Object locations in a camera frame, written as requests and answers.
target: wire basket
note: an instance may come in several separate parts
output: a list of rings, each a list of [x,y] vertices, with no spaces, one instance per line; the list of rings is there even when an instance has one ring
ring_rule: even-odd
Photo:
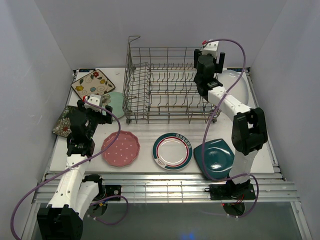
[[[132,47],[139,38],[128,38],[122,106],[126,122],[206,123],[216,106],[198,94],[194,83],[194,50],[199,47]]]

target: flower pattern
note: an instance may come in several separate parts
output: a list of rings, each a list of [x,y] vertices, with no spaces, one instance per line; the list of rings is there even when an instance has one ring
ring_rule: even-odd
[[[104,105],[108,105],[109,103],[111,103],[111,100],[110,100],[110,95],[108,94],[108,93],[106,93],[106,94],[103,94],[102,95],[102,104],[104,104]]]
[[[68,117],[59,119],[57,126],[52,130],[52,132],[66,138],[71,133],[70,125],[71,123]]]
[[[84,89],[84,87],[81,85],[75,87],[75,90],[77,90],[77,91],[82,91],[83,89]]]

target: gray floor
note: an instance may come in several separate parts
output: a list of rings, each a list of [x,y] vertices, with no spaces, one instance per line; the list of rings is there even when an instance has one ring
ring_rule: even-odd
[[[110,204],[102,218],[121,217],[124,204]],[[123,222],[106,226],[84,218],[82,240],[300,240],[301,235],[289,202],[261,202],[245,218],[212,216],[205,210],[224,213],[220,203],[130,205]],[[33,240],[41,240],[36,224]]]

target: white tabletop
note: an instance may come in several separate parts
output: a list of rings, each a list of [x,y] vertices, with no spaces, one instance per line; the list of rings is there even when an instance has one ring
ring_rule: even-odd
[[[100,68],[100,70],[114,83],[116,92],[121,92],[123,90],[124,83],[124,68]],[[77,79],[82,78],[87,75],[86,72],[79,72]],[[246,75],[243,75],[249,92],[249,102],[250,107],[255,107],[253,94],[251,93],[248,79]],[[67,105],[77,106],[77,101],[80,98],[78,95],[72,91],[71,97]],[[140,143],[140,152],[137,159],[135,159],[130,165],[124,167],[110,166],[102,156],[97,156],[93,159],[87,169],[87,173],[185,173],[185,174],[198,174],[201,173],[194,156],[190,163],[183,169],[179,171],[168,171],[156,164],[152,156],[152,148],[154,142],[163,134],[174,132],[184,135],[190,141],[192,148],[196,148],[202,143],[203,135],[206,129],[206,124],[202,121],[194,121],[188,124],[185,122],[172,122],[168,123],[153,123],[147,124],[147,121],[138,121],[135,123],[132,121],[130,124],[126,124],[126,117],[120,119],[121,129],[124,131],[130,131],[136,135]],[[94,154],[101,150],[102,143],[106,137],[111,133],[118,130],[118,124],[113,121],[112,124],[98,125],[93,140],[95,142]],[[223,113],[217,119],[215,124],[211,124],[209,133],[206,140],[210,141],[213,139],[224,139],[225,142],[234,151],[231,141],[232,132],[232,122]],[[50,171],[51,172],[61,172],[66,167],[66,155],[67,153],[67,140],[65,137],[59,136],[52,154]],[[267,144],[263,145],[263,148],[259,151],[254,159],[252,168],[252,173],[273,173],[271,150]]]

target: pink plate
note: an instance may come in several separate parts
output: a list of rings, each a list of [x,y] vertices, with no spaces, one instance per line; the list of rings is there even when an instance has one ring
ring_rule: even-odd
[[[117,132],[108,136],[101,149],[106,148],[115,139]],[[139,154],[140,144],[138,138],[130,131],[120,131],[117,140],[102,154],[108,164],[115,167],[123,167],[131,164]]]

